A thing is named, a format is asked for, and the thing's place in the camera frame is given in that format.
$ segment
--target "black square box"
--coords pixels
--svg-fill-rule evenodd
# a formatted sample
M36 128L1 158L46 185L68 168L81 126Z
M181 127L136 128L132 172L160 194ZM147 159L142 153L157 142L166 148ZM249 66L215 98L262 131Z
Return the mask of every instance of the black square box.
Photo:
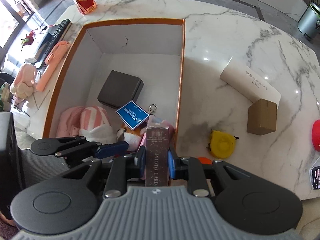
M112 70L98 95L98 101L118 109L131 100L136 101L142 87L140 78Z

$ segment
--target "gray trash bin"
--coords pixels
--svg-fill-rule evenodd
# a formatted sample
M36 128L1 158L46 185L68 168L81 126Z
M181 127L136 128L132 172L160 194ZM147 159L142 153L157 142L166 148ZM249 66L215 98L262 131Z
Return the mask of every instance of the gray trash bin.
M307 40L311 41L320 31L320 8L311 3L298 22L298 28Z

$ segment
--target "white marble tabletop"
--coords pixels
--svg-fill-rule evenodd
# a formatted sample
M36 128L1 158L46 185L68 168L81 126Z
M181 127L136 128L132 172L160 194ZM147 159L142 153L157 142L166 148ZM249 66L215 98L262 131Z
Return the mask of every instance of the white marble tabletop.
M286 187L300 199L320 196L320 190L311 189L308 175L319 156L311 143L311 128L320 114L317 103L320 67L310 48L256 18L208 3L97 0L97 4L98 8L87 16L82 16L76 6L63 13L58 22L70 19L74 23L67 40L73 41L82 25L94 21L139 17L186 19L179 155L213 159L207 150L210 130L225 131L239 136L228 162ZM276 132L263 136L246 132L248 107L252 103L219 79L231 57L266 77L281 93ZM33 97L25 106L31 117L24 128L35 138L42 137L59 70L43 93L34 94L38 108Z

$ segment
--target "brown box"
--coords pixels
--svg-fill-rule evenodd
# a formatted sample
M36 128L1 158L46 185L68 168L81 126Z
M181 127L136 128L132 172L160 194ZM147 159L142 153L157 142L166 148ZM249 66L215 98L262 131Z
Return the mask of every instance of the brown box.
M248 110L247 132L264 135L275 132L277 127L277 105L265 99L255 102Z
M169 127L151 123L146 131L146 187L168 185Z

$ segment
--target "black keyboard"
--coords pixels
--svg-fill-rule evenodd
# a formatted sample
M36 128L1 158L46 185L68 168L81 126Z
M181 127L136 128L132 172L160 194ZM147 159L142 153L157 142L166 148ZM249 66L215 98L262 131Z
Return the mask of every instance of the black keyboard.
M69 19L63 20L59 25L55 25L49 28L48 32L51 34L51 38L47 41L45 48L43 49L42 56L39 61L35 63L37 69L42 68L45 65L45 59L53 49L53 47L60 41L63 33L70 27L71 21Z

